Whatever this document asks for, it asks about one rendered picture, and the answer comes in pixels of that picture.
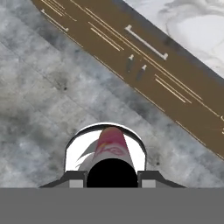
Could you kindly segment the white pink cylinder black end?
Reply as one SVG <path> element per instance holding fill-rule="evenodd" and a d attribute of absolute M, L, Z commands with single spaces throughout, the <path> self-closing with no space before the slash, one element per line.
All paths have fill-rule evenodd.
<path fill-rule="evenodd" d="M 87 187 L 137 188 L 137 174 L 122 131 L 104 129 L 87 174 Z"/>

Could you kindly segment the white round disc dark rim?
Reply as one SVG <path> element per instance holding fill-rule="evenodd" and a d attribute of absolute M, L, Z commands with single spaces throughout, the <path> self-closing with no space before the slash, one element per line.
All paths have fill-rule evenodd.
<path fill-rule="evenodd" d="M 146 170 L 146 149 L 134 130 L 119 123 L 97 122 L 79 130 L 66 145 L 64 172 L 80 168 L 84 159 L 95 151 L 101 132 L 108 127 L 116 127 L 123 133 L 135 171 Z"/>

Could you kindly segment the brown cupboard door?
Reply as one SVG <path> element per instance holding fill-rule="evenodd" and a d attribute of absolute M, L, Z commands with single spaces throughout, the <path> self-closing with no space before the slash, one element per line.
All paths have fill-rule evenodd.
<path fill-rule="evenodd" d="M 88 53 L 123 78 L 137 71 L 136 55 L 77 0 L 68 0 L 66 12 L 77 19 L 72 26 L 72 34 Z M 134 54 L 134 60 L 130 72 L 127 73 L 127 61 L 131 54 Z"/>
<path fill-rule="evenodd" d="M 224 117 L 153 60 L 142 56 L 139 70 L 143 65 L 147 67 L 141 79 L 135 79 L 135 89 L 224 160 Z"/>

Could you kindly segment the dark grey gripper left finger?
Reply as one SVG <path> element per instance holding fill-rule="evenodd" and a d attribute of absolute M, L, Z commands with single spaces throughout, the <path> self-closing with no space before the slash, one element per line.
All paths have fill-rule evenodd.
<path fill-rule="evenodd" d="M 87 186 L 87 171 L 66 171 L 60 179 L 54 180 L 41 188 L 84 188 Z"/>

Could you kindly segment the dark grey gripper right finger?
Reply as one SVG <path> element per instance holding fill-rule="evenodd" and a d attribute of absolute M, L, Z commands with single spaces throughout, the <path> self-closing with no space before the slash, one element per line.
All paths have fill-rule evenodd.
<path fill-rule="evenodd" d="M 140 188 L 184 188 L 183 185 L 164 178 L 159 171 L 139 171 L 137 177 Z"/>

